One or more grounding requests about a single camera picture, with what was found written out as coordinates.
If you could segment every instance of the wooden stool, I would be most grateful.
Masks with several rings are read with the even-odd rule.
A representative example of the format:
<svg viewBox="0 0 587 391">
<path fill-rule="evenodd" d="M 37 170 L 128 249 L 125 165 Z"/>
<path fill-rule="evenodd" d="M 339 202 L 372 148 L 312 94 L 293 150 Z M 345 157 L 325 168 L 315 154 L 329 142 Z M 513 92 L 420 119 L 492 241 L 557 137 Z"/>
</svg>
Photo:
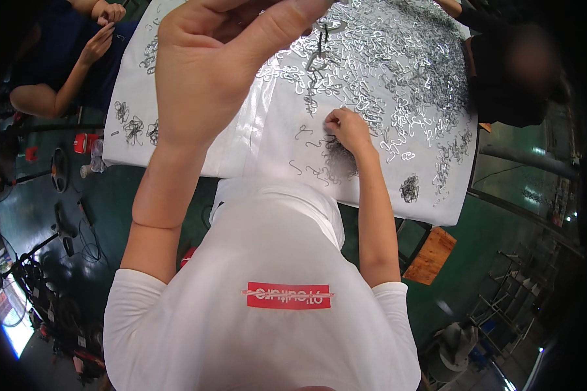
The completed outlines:
<svg viewBox="0 0 587 391">
<path fill-rule="evenodd" d="M 446 263 L 452 252 L 456 239 L 438 226 L 430 230 L 426 241 L 420 247 L 415 259 L 402 277 L 411 281 L 430 285 L 437 277 L 439 270 Z"/>
</svg>

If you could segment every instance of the black shirt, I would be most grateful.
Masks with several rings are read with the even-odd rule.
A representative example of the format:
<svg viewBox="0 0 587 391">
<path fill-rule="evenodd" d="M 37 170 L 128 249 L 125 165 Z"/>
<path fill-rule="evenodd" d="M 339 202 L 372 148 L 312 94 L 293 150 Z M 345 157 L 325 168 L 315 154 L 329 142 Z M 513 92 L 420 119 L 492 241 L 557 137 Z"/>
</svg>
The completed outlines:
<svg viewBox="0 0 587 391">
<path fill-rule="evenodd" d="M 478 121 L 498 121 L 518 128 L 539 125 L 548 102 L 525 88 L 507 68 L 517 28 L 468 7 L 456 20 L 482 33 L 471 41 L 476 76 L 470 78 L 470 96 L 478 110 Z"/>
</svg>

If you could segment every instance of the red container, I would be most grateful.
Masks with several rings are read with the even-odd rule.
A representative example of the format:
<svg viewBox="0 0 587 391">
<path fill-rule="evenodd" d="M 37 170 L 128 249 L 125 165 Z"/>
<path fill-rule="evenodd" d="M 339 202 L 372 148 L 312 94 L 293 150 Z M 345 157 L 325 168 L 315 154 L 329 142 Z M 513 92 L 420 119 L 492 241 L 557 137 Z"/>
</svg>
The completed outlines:
<svg viewBox="0 0 587 391">
<path fill-rule="evenodd" d="M 98 135 L 91 133 L 79 133 L 74 139 L 74 152 L 76 153 L 91 153 L 91 146 L 94 141 L 98 139 Z"/>
</svg>

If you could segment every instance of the fan stand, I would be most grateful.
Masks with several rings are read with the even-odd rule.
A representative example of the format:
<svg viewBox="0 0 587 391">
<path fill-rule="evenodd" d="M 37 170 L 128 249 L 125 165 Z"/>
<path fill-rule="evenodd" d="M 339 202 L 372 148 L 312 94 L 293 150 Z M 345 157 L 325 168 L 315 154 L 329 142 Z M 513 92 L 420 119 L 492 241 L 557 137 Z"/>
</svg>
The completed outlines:
<svg viewBox="0 0 587 391">
<path fill-rule="evenodd" d="M 63 193 L 68 188 L 68 157 L 61 148 L 57 148 L 54 150 L 52 160 L 50 161 L 50 169 L 47 169 L 45 171 L 40 171 L 39 173 L 23 176 L 21 178 L 9 181 L 4 175 L 4 172 L 0 170 L 0 193 L 4 192 L 7 189 L 7 187 L 12 187 L 16 184 L 30 181 L 45 175 L 51 176 L 53 187 L 57 193 Z"/>
</svg>

